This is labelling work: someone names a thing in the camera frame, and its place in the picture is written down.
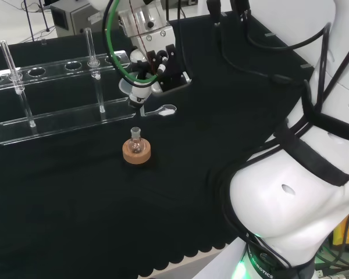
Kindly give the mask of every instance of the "green light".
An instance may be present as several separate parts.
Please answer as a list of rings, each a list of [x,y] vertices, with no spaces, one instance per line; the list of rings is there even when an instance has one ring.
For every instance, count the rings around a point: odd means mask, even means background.
[[[246,273],[246,269],[244,266],[244,262],[240,261],[235,271],[232,275],[232,279],[249,279],[248,274]]]

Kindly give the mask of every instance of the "black tablecloth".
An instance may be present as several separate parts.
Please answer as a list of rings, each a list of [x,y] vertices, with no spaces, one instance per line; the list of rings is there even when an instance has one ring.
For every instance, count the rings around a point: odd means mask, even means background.
[[[176,23],[173,23],[177,34]],[[136,278],[198,250],[222,248],[235,235],[213,209],[206,172],[262,144],[299,98],[299,91],[235,72],[220,58],[208,16],[182,21],[193,83],[147,102],[174,104],[175,116],[119,121],[0,146],[0,278]],[[258,22],[252,36],[281,44]],[[226,52],[238,65],[309,78],[293,52],[249,47],[235,17],[224,24]],[[103,53],[96,34],[97,53]],[[130,50],[123,34],[116,49]],[[10,46],[17,66],[87,55],[82,35]],[[5,69],[0,50],[0,69]],[[104,74],[105,99],[122,97],[116,74]],[[90,78],[26,87],[34,114],[95,102]],[[0,91],[0,121],[23,117],[13,89]],[[152,146],[142,167],[127,165],[122,144],[139,126]]]

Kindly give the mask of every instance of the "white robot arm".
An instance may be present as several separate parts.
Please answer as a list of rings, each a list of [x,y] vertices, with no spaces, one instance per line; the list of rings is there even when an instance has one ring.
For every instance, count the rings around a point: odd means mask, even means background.
[[[99,10],[106,9],[108,0],[89,0]],[[176,38],[172,26],[167,22],[160,0],[122,0],[117,6],[117,13],[122,22],[124,33],[136,49],[130,58],[138,68],[138,77],[145,79],[146,73],[156,74],[163,67],[162,60],[168,61],[168,70],[158,78],[158,84],[152,87],[133,87],[129,96],[131,105],[140,108],[151,92],[168,92],[188,84],[190,79],[177,63]],[[149,69],[141,69],[142,63],[148,62]]]
[[[245,20],[248,12],[240,7],[246,7],[246,1],[232,2],[240,4],[236,10]],[[336,73],[348,59],[349,0],[334,2],[336,17],[330,32],[325,86],[334,77],[336,82],[323,103],[322,113],[335,120],[328,122],[330,124],[317,121],[300,139],[288,133],[288,137],[278,140],[284,146],[283,150],[239,170],[230,183],[231,210],[235,212],[234,222],[240,225],[242,234],[249,231],[250,236],[252,234],[261,246],[279,255],[278,260],[291,267],[293,272],[274,273],[265,268],[269,267],[264,259],[266,253],[248,245],[243,257],[248,276],[241,278],[317,278],[313,274],[316,251],[349,215],[349,63],[341,75]],[[308,102],[313,105],[317,97],[319,68],[320,63],[310,80],[312,95]],[[288,127],[295,125],[303,114],[300,100],[288,116]],[[339,136],[332,132],[339,132],[335,128],[338,120],[342,121],[339,127],[348,135],[340,133],[343,136]],[[286,133],[287,136],[287,130],[280,130],[277,135],[282,137]],[[311,151],[297,154],[304,145]],[[339,177],[344,180],[336,182]]]

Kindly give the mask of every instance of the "white floor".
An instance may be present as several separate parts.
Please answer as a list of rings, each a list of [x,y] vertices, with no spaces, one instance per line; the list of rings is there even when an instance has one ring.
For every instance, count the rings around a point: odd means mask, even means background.
[[[23,0],[0,0],[0,40],[6,40],[8,44],[18,44],[20,42],[31,39],[31,33],[29,29],[29,23],[27,21],[26,12],[21,10],[21,3]],[[32,3],[38,3],[36,0],[27,0],[27,5],[31,5]],[[29,6],[30,11],[38,10],[37,5]],[[187,17],[196,16],[197,15],[197,6],[185,6],[183,7],[184,13]],[[29,13],[31,26],[33,29],[35,39],[40,37],[51,39],[56,38],[56,31],[53,32],[43,32],[45,30],[45,23],[42,16],[42,13]],[[45,12],[45,18],[47,19],[47,23],[49,27],[54,26],[52,15],[50,11]],[[177,18],[177,9],[171,9],[169,11],[170,20]]]

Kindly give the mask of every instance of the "glass vial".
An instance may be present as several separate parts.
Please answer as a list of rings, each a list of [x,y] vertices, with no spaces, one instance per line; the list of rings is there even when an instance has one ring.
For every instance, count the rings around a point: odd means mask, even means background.
[[[138,127],[133,127],[130,129],[132,137],[128,143],[128,148],[132,153],[141,153],[145,150],[145,142],[141,138],[141,129]]]

